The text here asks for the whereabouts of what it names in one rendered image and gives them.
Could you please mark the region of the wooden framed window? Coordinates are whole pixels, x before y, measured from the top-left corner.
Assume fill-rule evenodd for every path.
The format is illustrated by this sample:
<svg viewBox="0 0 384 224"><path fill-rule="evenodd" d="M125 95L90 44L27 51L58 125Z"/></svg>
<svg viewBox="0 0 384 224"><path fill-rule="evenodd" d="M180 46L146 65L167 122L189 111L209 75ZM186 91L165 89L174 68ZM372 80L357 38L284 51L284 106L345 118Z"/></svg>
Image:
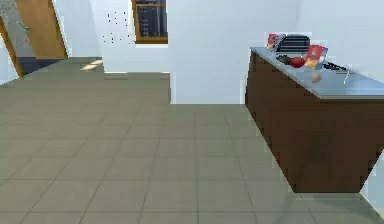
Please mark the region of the wooden framed window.
<svg viewBox="0 0 384 224"><path fill-rule="evenodd" d="M137 44L167 44L166 0L132 0Z"/></svg>

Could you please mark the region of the black toaster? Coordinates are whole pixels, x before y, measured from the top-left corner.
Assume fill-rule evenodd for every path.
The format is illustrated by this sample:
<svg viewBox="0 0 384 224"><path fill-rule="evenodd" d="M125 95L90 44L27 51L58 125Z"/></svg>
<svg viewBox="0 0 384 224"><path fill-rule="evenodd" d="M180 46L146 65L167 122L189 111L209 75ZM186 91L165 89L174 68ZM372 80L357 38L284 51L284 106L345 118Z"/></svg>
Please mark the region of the black toaster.
<svg viewBox="0 0 384 224"><path fill-rule="evenodd" d="M280 38L275 46L276 53L303 54L308 51L310 38L305 35L289 34Z"/></svg>

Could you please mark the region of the orange red box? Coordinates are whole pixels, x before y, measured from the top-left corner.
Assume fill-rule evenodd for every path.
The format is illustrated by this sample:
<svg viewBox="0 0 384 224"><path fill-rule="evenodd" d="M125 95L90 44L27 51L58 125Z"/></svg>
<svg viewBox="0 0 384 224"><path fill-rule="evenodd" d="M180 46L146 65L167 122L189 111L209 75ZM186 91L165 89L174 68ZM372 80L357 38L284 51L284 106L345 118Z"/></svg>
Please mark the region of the orange red box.
<svg viewBox="0 0 384 224"><path fill-rule="evenodd" d="M305 58L305 66L312 70L320 70L323 66L328 49L321 45L310 45Z"/></svg>

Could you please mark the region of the brown wooden room door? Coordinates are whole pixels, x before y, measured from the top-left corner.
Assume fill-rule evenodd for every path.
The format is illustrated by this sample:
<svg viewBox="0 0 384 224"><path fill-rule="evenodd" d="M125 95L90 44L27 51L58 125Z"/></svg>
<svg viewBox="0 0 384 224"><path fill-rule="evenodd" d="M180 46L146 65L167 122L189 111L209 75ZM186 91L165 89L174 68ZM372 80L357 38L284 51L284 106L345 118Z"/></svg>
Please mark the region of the brown wooden room door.
<svg viewBox="0 0 384 224"><path fill-rule="evenodd" d="M68 57L52 0L16 0L37 59Z"/></svg>

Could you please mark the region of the dark brown kitchen counter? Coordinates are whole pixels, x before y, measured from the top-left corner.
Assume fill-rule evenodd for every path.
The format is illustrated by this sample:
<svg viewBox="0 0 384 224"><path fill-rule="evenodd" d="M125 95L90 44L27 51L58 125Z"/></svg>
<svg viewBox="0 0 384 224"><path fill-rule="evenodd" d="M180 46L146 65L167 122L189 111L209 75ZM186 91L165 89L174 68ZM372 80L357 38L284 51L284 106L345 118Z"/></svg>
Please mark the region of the dark brown kitchen counter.
<svg viewBox="0 0 384 224"><path fill-rule="evenodd" d="M253 47L245 104L296 193L357 193L384 150L384 95L294 69Z"/></svg>

